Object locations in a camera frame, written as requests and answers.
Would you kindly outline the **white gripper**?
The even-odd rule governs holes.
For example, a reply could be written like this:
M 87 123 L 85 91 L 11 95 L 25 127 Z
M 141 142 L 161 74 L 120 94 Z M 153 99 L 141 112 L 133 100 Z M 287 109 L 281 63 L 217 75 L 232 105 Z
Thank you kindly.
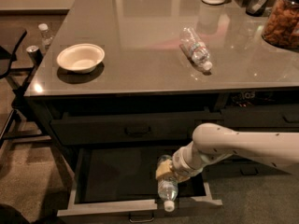
M 203 171 L 202 168 L 194 169 L 185 161 L 184 154 L 186 152 L 187 148 L 181 147 L 174 153 L 172 160 L 159 161 L 155 174 L 156 179 L 171 177 L 174 172 L 176 173 L 177 182 L 182 183 L 189 180 L 190 177 L 200 174 Z

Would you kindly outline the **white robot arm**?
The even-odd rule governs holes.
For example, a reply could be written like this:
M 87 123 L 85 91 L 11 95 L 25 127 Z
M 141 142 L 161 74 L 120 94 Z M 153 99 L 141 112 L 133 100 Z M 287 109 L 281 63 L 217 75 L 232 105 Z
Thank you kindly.
M 237 132 L 218 124 L 200 124 L 187 146 L 158 165 L 156 179 L 174 177 L 184 182 L 232 155 L 299 175 L 299 133 Z

